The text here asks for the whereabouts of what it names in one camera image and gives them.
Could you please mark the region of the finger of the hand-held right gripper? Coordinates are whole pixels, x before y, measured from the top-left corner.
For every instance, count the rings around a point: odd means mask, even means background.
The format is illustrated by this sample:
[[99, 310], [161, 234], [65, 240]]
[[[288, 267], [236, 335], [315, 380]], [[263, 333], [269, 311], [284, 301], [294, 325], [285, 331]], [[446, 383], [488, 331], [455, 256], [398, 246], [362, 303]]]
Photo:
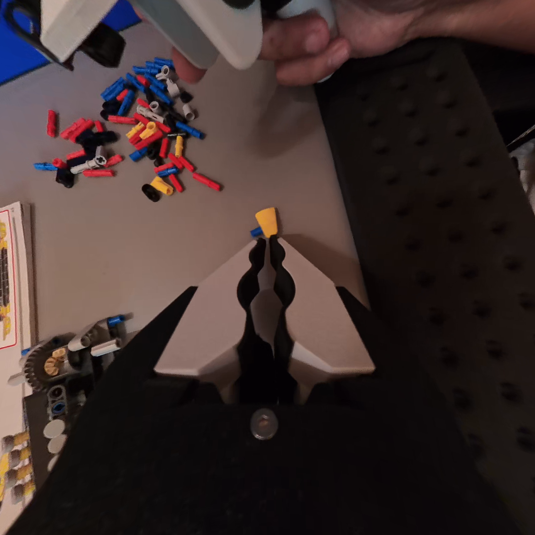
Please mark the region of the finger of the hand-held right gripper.
[[4, 18], [10, 29], [65, 70], [74, 70], [79, 45], [102, 23], [116, 1], [10, 1]]

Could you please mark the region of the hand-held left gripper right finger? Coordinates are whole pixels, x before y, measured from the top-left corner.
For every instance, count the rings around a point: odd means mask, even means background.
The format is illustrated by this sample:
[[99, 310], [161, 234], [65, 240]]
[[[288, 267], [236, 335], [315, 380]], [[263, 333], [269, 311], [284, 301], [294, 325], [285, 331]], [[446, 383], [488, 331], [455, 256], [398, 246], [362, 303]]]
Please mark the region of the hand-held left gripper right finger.
[[281, 309], [274, 335], [278, 400], [304, 404], [313, 388], [376, 369], [333, 281], [286, 240], [269, 238]]

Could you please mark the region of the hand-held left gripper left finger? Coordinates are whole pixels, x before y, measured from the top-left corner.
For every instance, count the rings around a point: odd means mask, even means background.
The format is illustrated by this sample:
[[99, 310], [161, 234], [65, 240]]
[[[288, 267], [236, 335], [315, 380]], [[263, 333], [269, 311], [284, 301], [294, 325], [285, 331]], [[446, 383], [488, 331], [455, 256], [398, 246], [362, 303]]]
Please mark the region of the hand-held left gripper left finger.
[[225, 403], [236, 400], [239, 344], [259, 292], [266, 241], [251, 241], [195, 289], [154, 371], [165, 378], [213, 384]]

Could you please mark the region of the yellow lego piece blue pin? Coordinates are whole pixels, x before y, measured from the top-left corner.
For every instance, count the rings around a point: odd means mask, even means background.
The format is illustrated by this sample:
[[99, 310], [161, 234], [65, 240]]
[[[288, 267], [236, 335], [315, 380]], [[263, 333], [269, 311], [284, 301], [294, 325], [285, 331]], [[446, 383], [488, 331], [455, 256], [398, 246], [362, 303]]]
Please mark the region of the yellow lego piece blue pin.
[[255, 219], [257, 226], [250, 231], [253, 239], [260, 237], [269, 239], [278, 234], [278, 216], [275, 207], [269, 207], [256, 212]]

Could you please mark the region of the partly built lego chassis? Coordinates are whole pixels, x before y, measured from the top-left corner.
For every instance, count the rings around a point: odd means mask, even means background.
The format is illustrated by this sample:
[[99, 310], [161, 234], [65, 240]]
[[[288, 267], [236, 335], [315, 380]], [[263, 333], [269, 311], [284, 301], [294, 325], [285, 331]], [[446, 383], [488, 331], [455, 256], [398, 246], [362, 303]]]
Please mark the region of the partly built lego chassis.
[[103, 318], [77, 334], [50, 337], [21, 353], [8, 384], [27, 387], [21, 432], [2, 439], [4, 489], [25, 507], [54, 468], [88, 397], [124, 345], [126, 316]]

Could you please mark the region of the person's right forearm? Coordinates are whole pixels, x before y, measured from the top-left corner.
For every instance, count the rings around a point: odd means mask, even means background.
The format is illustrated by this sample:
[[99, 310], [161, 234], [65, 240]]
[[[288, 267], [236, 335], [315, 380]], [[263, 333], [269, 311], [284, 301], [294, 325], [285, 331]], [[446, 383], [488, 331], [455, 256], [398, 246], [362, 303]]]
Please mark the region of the person's right forearm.
[[534, 54], [534, 1], [445, 2], [412, 26], [418, 37], [452, 37]]

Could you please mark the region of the pile of lego pins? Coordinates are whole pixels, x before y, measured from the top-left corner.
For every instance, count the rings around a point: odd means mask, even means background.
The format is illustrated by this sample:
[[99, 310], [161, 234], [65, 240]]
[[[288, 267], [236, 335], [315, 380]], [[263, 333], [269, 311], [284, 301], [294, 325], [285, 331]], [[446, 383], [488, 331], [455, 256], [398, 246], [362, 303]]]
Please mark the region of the pile of lego pins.
[[191, 106], [193, 96], [180, 87], [170, 58], [155, 57], [134, 65], [101, 98], [101, 120], [81, 117], [61, 132], [58, 113], [48, 111], [47, 136], [74, 143], [78, 150], [50, 162], [33, 163], [35, 170], [54, 174], [55, 181], [68, 189], [78, 177], [114, 177], [125, 158], [113, 147], [120, 135], [111, 128], [125, 126], [124, 138], [131, 150], [128, 159], [133, 163], [147, 160], [152, 166], [155, 176], [141, 186], [151, 202], [182, 193], [182, 171], [197, 183], [222, 191], [221, 184], [202, 174], [184, 155], [187, 140], [203, 140], [205, 134], [193, 125], [197, 118]]

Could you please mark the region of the lego instruction booklet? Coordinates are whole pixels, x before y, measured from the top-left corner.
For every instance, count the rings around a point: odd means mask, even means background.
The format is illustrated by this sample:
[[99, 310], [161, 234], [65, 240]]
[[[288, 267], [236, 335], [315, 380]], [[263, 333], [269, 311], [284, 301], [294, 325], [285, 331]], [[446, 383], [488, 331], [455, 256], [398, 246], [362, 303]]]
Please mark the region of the lego instruction booklet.
[[1, 207], [1, 439], [25, 430], [19, 373], [37, 343], [34, 286], [31, 207], [15, 202]]

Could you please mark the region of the person's right hand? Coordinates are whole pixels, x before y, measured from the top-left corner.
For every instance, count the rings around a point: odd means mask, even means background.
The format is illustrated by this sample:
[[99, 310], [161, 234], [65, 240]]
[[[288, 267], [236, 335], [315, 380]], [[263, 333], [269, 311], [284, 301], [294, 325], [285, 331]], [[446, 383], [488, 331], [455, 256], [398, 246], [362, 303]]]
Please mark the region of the person's right hand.
[[264, 18], [258, 59], [272, 62], [279, 84], [307, 86], [331, 76], [348, 59], [374, 57], [411, 39], [421, 1], [334, 1], [338, 36], [317, 12]]

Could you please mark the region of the blue plastic bin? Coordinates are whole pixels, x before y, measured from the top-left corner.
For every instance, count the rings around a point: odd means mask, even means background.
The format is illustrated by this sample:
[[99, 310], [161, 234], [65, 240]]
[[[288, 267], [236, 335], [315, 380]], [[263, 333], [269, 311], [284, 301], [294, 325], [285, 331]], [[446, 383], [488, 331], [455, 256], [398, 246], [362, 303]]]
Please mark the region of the blue plastic bin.
[[[1, 1], [1, 84], [49, 64], [40, 52], [17, 36], [5, 21], [4, 11], [10, 1]], [[102, 22], [123, 31], [141, 22], [128, 1], [117, 1]]]

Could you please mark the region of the black dimpled cloth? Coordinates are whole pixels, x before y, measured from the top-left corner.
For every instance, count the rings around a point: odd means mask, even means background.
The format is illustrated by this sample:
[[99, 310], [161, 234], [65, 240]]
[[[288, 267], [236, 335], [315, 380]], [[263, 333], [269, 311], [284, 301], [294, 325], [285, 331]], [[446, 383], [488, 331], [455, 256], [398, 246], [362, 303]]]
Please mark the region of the black dimpled cloth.
[[371, 308], [534, 534], [534, 214], [465, 54], [416, 41], [315, 90]]

